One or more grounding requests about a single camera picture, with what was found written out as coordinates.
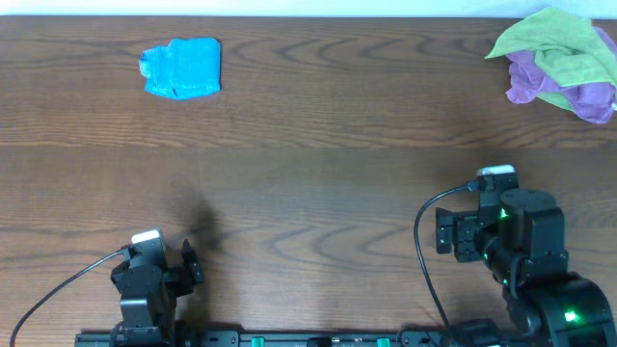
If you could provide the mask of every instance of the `green led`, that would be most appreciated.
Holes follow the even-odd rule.
[[[578,315],[574,311],[568,311],[564,313],[564,316],[566,317],[566,322],[576,322],[578,320]]]

